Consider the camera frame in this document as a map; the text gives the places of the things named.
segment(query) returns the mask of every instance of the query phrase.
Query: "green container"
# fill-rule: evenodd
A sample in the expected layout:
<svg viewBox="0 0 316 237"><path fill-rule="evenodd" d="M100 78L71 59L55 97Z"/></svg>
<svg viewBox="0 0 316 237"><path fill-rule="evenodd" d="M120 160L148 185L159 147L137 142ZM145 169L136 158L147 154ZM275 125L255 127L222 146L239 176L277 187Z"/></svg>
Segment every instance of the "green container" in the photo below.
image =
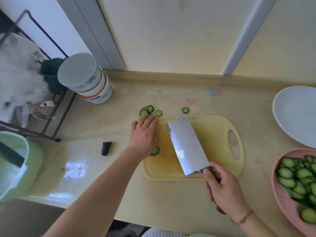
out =
<svg viewBox="0 0 316 237"><path fill-rule="evenodd" d="M19 168L0 156L0 202L4 202L27 195L42 165L44 151L38 144L8 131L0 131L0 141L25 159Z"/></svg>

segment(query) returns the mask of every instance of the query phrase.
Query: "dish rack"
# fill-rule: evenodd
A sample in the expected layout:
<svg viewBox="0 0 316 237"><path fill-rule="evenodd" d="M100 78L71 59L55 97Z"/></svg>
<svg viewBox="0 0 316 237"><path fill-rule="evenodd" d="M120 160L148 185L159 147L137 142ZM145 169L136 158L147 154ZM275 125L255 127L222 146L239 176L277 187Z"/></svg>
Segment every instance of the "dish rack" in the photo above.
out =
<svg viewBox="0 0 316 237"><path fill-rule="evenodd" d="M16 33L22 33L27 39L29 39L30 41L34 42L28 35L26 35L25 32L23 32L19 27L18 27L18 23L22 20L22 18L28 15L29 18L31 19L31 21L48 37L48 39L60 50L60 52L65 56L68 57L68 55L58 46L58 44L49 36L49 34L41 27L40 24L38 24L38 22L32 17L31 13L29 10L24 10L21 15L18 17L18 19L16 20L16 22L13 22L10 20L10 18L3 12L0 10L0 16L2 16L4 19L6 19L8 22L11 22L11 26L8 28L8 30L6 31L5 35L2 36L2 38L0 39L0 47L3 44L3 42L6 40L6 38L12 33L12 32L16 32ZM48 58L51 60L51 58L40 48L41 52ZM60 106L61 102L64 100L64 97L66 95L66 92L69 91L68 89L63 91L61 93L61 95L58 94L54 94L53 95L53 102L55 103L55 110L52 114L52 117L55 115L58 107ZM44 139L49 139L49 140L53 140L55 142L60 142L61 139L60 138L56 138L56 135L74 101L76 97L76 93L73 94L71 100L69 101L67 108L65 110L65 112L63 113L57 127L55 128L55 131L53 133L53 135L46 135L46 131L52 121L52 118L48 119L43 130L41 132L37 132L37 131L32 131L29 130L28 128L22 128L18 125L12 124L12 123L6 123L4 121L0 121L0 131L10 131L10 132L14 132L17 133L19 135L22 136L34 136L34 137L40 137L40 138L44 138Z"/></svg>

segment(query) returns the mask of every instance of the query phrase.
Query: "cutting board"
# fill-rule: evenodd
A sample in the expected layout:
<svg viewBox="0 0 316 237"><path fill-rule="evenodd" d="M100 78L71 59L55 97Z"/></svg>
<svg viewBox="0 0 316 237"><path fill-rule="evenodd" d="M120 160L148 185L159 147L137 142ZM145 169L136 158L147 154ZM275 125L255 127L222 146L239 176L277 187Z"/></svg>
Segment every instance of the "cutting board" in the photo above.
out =
<svg viewBox="0 0 316 237"><path fill-rule="evenodd" d="M176 118L160 118L158 155L149 156L142 162L143 173L153 181L203 180L203 174L194 172L185 176L174 151L167 123ZM235 176L239 176L244 167L244 149L241 139L233 124L222 116L189 117L192 127L209 161L214 161ZM230 148L228 133L233 131L239 144L240 157L237 160Z"/></svg>

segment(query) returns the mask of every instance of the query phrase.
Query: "cleaver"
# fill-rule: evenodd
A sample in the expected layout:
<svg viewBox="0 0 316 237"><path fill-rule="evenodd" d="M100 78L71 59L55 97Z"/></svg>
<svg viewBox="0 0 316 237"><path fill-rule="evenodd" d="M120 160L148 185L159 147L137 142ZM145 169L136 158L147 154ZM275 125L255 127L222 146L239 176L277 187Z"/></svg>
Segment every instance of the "cleaver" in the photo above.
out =
<svg viewBox="0 0 316 237"><path fill-rule="evenodd" d="M215 176L217 182L220 183L221 179L214 174L210 167L210 163L195 134L188 115L182 115L168 122L167 128L184 175L190 175L195 171L203 172L203 169L207 168ZM216 209L221 214L225 214L218 205L216 205Z"/></svg>

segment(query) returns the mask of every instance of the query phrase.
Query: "beige countertop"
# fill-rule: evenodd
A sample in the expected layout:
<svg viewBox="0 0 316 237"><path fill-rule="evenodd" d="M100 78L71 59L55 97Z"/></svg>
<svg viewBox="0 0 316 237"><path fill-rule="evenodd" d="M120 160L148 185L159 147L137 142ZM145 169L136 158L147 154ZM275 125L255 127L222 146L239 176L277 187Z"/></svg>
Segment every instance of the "beige countertop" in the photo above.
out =
<svg viewBox="0 0 316 237"><path fill-rule="evenodd" d="M188 106L190 115L220 115L229 119L243 141L245 166L239 177L254 211L279 236L303 236L286 219L274 199L270 176L286 151L305 147L276 123L272 101L278 87L252 87L112 79L113 95L105 103L89 104L76 97L58 133L62 142L35 139L45 160L25 199L68 207L126 147L130 124L147 105L176 117ZM217 96L211 97L209 88ZM195 99L188 104L188 99ZM112 141L108 156L102 142ZM115 219L181 233L244 236L227 216L208 201L204 182L152 182L136 169Z"/></svg>

